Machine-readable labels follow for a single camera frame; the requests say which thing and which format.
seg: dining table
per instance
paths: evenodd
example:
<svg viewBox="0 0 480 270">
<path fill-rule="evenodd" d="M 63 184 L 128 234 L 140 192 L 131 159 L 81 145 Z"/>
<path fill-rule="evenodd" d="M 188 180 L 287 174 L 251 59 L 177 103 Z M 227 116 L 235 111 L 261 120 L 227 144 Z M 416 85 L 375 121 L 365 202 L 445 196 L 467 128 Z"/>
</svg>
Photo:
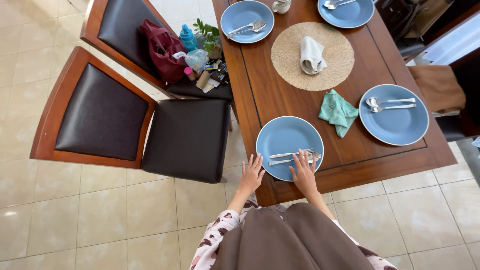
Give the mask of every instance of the dining table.
<svg viewBox="0 0 480 270">
<path fill-rule="evenodd" d="M 376 139 L 359 118 L 340 138 L 334 125 L 318 118 L 325 91 L 295 88 L 280 77 L 271 59 L 276 37 L 288 27 L 304 22 L 327 24 L 318 12 L 317 0 L 292 0 L 288 12 L 274 14 L 272 32 L 251 44 L 228 40 L 221 32 L 223 12 L 237 1 L 213 0 L 213 4 L 248 156 L 256 154 L 257 136 L 263 126 L 277 117 L 296 116 L 313 125 L 323 140 L 323 162 L 315 173 L 317 189 L 322 194 L 457 164 L 431 114 L 425 136 L 411 145 L 393 146 Z M 268 7 L 274 2 L 258 1 Z M 336 29 L 351 43 L 355 56 L 348 78 L 334 87 L 346 101 L 358 108 L 366 91 L 377 85 L 394 84 L 411 90 L 425 103 L 377 10 L 363 26 Z M 275 179 L 267 173 L 256 195 L 263 207 L 304 198 L 293 182 Z"/>
</svg>

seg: red bag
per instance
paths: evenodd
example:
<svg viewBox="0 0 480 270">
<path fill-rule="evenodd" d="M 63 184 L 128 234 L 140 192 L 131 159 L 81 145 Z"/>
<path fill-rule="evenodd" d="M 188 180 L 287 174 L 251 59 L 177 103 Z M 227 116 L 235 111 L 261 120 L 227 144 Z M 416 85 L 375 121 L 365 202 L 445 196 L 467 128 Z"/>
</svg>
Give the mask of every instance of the red bag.
<svg viewBox="0 0 480 270">
<path fill-rule="evenodd" d="M 145 19 L 140 29 L 148 38 L 150 57 L 162 80 L 169 84 L 179 81 L 185 75 L 187 63 L 183 57 L 175 59 L 172 55 L 181 51 L 187 53 L 185 45 L 170 35 L 167 29 L 157 26 L 148 19 Z"/>
</svg>

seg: white mug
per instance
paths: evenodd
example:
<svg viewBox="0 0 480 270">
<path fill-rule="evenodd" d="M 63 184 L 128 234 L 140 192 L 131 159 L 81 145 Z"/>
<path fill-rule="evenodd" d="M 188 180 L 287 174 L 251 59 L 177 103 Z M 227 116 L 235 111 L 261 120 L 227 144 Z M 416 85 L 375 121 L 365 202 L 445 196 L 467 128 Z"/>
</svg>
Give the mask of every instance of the white mug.
<svg viewBox="0 0 480 270">
<path fill-rule="evenodd" d="M 276 0 L 273 3 L 272 10 L 279 14 L 284 14 L 290 9 L 292 0 Z"/>
</svg>

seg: green napkin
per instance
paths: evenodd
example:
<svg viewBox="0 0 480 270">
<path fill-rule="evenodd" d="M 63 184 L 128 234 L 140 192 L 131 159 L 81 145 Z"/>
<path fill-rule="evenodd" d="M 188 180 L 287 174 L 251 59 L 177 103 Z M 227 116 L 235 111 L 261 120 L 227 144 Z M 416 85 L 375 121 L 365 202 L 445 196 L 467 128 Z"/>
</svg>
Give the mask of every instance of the green napkin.
<svg viewBox="0 0 480 270">
<path fill-rule="evenodd" d="M 318 118 L 335 125 L 336 133 L 340 138 L 345 137 L 358 117 L 359 109 L 346 102 L 335 90 L 326 93 Z"/>
</svg>

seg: potted plant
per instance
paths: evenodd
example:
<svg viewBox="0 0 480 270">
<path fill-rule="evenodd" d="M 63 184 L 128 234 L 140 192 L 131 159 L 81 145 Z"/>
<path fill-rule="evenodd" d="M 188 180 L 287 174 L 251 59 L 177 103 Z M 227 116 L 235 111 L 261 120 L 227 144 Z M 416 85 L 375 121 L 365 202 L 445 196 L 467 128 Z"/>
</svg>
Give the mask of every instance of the potted plant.
<svg viewBox="0 0 480 270">
<path fill-rule="evenodd" d="M 210 59 L 220 58 L 222 56 L 222 46 L 218 43 L 220 40 L 218 28 L 204 24 L 200 19 L 197 19 L 197 23 L 193 24 L 193 26 L 197 27 L 195 29 L 197 34 L 204 36 L 202 44 L 204 45 L 203 49 L 208 52 L 208 57 Z"/>
</svg>

